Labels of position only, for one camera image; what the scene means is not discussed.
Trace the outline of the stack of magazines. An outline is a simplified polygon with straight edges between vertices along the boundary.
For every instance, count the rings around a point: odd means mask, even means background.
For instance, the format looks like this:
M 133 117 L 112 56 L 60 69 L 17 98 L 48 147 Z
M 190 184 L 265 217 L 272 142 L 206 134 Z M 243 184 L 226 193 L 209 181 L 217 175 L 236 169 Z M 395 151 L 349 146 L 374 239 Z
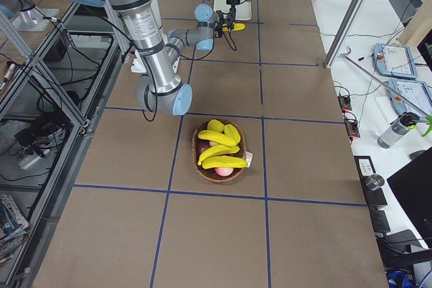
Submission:
M 11 195 L 1 192 L 1 266 L 11 260 L 14 251 L 28 239 L 30 223 Z

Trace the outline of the white basket tag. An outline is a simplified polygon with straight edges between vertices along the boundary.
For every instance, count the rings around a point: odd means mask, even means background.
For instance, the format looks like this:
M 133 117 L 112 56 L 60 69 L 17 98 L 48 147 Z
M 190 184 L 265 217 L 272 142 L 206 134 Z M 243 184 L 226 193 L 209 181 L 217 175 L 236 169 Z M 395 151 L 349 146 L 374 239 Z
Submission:
M 244 154 L 244 159 L 246 160 L 246 167 L 249 168 L 253 160 L 253 153 L 246 151 Z

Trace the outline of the orange circuit board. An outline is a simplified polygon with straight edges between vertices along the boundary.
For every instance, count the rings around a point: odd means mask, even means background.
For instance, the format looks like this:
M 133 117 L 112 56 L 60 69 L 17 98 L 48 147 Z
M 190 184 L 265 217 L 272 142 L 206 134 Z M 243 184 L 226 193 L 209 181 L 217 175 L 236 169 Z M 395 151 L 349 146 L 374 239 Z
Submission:
M 349 95 L 338 95 L 338 103 L 342 112 L 344 125 L 347 131 L 348 139 L 352 143 L 355 139 L 360 138 L 360 132 L 358 128 L 358 119 L 352 112 L 352 105 Z

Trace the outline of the steel cup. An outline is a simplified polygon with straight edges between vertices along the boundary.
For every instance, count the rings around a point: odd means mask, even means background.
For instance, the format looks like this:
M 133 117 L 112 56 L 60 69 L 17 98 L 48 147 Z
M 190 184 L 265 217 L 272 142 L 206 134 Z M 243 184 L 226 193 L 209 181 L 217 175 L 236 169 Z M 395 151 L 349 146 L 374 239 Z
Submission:
M 374 173 L 365 179 L 364 184 L 368 190 L 376 191 L 383 187 L 385 179 L 379 174 Z

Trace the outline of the lower blue teach pendant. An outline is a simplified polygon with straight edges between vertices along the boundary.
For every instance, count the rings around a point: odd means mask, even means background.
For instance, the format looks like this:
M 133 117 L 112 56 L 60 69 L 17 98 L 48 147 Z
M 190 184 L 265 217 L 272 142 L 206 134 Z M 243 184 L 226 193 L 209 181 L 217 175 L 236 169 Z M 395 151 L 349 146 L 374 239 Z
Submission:
M 390 79 L 388 85 L 401 93 L 404 97 L 408 98 L 421 109 L 431 115 L 431 89 L 425 82 L 416 80 L 402 80 L 402 79 Z M 394 94 L 388 92 L 389 99 L 391 101 L 394 111 L 401 115 L 404 112 L 416 113 L 421 120 L 425 120 L 425 116 L 418 111 L 415 111 L 412 107 L 403 103 L 400 98 Z

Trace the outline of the brown wicker basket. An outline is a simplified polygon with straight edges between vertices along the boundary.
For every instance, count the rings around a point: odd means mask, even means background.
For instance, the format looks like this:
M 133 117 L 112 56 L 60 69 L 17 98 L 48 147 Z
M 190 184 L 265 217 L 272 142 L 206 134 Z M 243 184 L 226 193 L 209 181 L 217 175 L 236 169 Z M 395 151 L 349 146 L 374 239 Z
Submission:
M 244 154 L 246 152 L 246 143 L 244 140 L 244 132 L 241 130 L 240 126 L 237 125 L 234 121 L 226 119 L 226 118 L 214 118 L 214 119 L 218 119 L 220 120 L 224 125 L 225 124 L 232 124 L 234 125 L 237 129 L 238 132 L 240 133 L 241 136 L 241 140 L 240 142 L 237 144 L 237 146 L 240 147 L 240 150 L 237 153 L 233 153 L 233 154 L 226 154 L 226 156 L 236 156 L 239 158 L 243 158 L 244 159 Z M 202 130 L 206 130 L 207 129 L 207 123 L 210 119 L 202 122 L 201 124 L 199 124 L 192 135 L 192 139 L 191 139 L 191 145 L 192 145 L 192 161 L 194 164 L 194 168 L 196 169 L 196 171 L 198 172 L 198 174 L 200 176 L 202 176 L 203 178 L 205 178 L 208 181 L 212 181 L 213 183 L 229 183 L 233 180 L 235 180 L 242 172 L 245 168 L 241 168 L 241 169 L 234 169 L 234 172 L 229 176 L 229 177 L 221 177 L 218 174 L 216 174 L 215 172 L 215 168 L 212 169 L 203 169 L 201 165 L 198 165 L 198 158 L 200 155 L 197 155 L 197 146 L 198 143 L 200 141 L 208 141 L 208 140 L 201 140 L 198 138 L 198 133 Z

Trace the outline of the blue teach pendant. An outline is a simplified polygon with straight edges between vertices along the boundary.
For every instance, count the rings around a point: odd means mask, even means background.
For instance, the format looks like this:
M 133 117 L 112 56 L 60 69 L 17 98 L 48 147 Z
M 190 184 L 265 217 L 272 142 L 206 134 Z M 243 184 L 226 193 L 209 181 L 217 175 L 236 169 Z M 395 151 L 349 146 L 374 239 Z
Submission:
M 404 97 L 408 98 L 421 109 L 431 115 L 431 89 L 425 82 L 416 80 L 402 80 L 402 79 L 390 79 L 388 85 L 401 93 Z M 418 111 L 415 111 L 412 107 L 403 103 L 400 98 L 394 94 L 388 92 L 389 99 L 391 101 L 394 111 L 401 115 L 404 112 L 416 113 L 421 120 L 425 120 L 425 116 Z
M 380 75 L 415 80 L 418 73 L 409 47 L 376 43 L 373 58 Z

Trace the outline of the pink peach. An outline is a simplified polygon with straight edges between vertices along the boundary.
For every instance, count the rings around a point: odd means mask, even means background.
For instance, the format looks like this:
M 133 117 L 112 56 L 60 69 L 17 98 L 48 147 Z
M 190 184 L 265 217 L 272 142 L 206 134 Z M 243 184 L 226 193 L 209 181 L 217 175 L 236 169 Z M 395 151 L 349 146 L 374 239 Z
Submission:
M 221 177 L 229 177 L 233 172 L 234 168 L 232 167 L 217 167 L 215 168 L 216 174 Z

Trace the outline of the yellow mango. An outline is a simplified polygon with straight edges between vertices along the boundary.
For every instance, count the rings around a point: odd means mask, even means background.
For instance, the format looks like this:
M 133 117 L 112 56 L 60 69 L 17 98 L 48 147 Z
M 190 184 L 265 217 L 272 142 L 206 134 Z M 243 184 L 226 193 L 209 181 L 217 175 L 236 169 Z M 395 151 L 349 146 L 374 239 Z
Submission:
M 211 119 L 207 123 L 207 130 L 223 133 L 224 124 L 218 119 Z

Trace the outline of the dark red apple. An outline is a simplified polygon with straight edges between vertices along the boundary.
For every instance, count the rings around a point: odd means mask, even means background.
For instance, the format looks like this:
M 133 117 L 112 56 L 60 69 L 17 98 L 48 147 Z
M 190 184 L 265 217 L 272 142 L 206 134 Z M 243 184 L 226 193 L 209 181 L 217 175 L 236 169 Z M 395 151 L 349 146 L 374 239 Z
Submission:
M 204 151 L 209 149 L 211 146 L 208 141 L 200 141 L 197 146 L 197 155 L 201 155 Z

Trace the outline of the yellow star fruit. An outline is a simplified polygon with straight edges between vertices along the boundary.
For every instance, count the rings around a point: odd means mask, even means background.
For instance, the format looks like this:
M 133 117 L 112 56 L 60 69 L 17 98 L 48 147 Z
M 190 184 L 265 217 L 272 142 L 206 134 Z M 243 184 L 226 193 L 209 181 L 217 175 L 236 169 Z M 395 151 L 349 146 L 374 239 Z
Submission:
M 236 144 L 238 144 L 241 140 L 240 133 L 238 132 L 238 129 L 232 125 L 232 124 L 225 124 L 223 127 L 223 133 L 231 138 Z

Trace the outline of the yellow banana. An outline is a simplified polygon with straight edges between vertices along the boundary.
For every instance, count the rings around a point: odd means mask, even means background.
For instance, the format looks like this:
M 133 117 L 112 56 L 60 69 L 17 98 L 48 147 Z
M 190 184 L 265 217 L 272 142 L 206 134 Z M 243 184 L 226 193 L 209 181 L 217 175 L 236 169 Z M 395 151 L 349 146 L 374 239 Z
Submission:
M 247 167 L 248 163 L 245 159 L 236 156 L 214 156 L 205 159 L 201 166 L 203 169 L 212 168 L 234 168 L 241 169 Z
M 242 23 L 235 23 L 234 27 L 232 28 L 232 32 L 239 32 L 241 30 L 244 30 L 246 28 L 245 24 Z
M 240 150 L 239 146 L 228 147 L 221 144 L 212 146 L 200 154 L 198 158 L 198 165 L 202 165 L 203 161 L 207 158 L 220 156 L 224 154 L 233 154 L 233 153 L 237 153 L 239 150 Z
M 198 133 L 198 138 L 201 140 L 208 140 L 222 144 L 224 146 L 234 147 L 237 145 L 236 141 L 225 134 L 213 130 L 202 130 Z

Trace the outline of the aluminium frame post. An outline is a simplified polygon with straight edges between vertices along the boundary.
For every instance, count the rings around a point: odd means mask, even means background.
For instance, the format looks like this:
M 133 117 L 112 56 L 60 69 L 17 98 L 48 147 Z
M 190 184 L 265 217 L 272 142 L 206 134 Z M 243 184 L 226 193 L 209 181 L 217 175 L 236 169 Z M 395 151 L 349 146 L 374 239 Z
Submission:
M 362 4 L 365 0 L 351 0 L 350 5 L 346 11 L 346 14 L 342 20 L 340 27 L 335 35 L 335 38 L 330 46 L 330 49 L 327 53 L 327 56 L 324 60 L 324 67 L 330 68 L 333 65 L 336 57 L 340 54 L 340 50 L 342 45 L 348 36 L 348 32 L 350 31 L 358 12 L 360 11 Z

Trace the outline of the reacher grabber stick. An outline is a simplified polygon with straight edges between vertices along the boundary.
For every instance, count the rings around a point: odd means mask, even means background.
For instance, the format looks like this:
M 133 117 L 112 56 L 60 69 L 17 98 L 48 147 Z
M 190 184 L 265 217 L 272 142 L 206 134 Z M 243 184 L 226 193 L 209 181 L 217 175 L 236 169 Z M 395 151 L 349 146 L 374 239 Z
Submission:
M 422 134 L 422 137 L 426 137 L 431 133 L 431 115 L 428 114 L 426 111 L 421 109 L 418 105 L 416 105 L 414 102 L 409 100 L 408 98 L 404 97 L 401 93 L 397 92 L 393 88 L 391 88 L 388 84 L 381 81 L 378 77 L 376 77 L 374 74 L 363 68 L 361 65 L 357 64 L 354 60 L 349 58 L 349 54 L 351 53 L 351 48 L 348 47 L 347 53 L 341 53 L 340 57 L 343 57 L 344 59 L 348 60 L 351 64 L 353 64 L 355 67 L 357 67 L 360 71 L 366 73 L 372 80 L 376 81 L 378 84 L 383 86 L 387 91 L 394 94 L 396 97 L 400 98 L 400 100 L 405 103 L 406 105 L 412 107 L 415 111 L 418 111 L 419 113 L 422 113 L 425 116 L 425 123 L 429 125 L 428 129 L 424 134 Z

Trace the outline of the white bear tray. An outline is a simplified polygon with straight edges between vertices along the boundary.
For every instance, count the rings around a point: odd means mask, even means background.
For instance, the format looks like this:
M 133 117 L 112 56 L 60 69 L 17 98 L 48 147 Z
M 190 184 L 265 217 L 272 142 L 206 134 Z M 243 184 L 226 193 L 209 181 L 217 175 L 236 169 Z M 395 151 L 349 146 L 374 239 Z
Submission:
M 228 13 L 230 5 L 226 0 L 213 0 L 213 10 Z M 237 21 L 250 21 L 252 19 L 251 2 L 240 0 L 240 4 L 236 6 L 236 20 Z

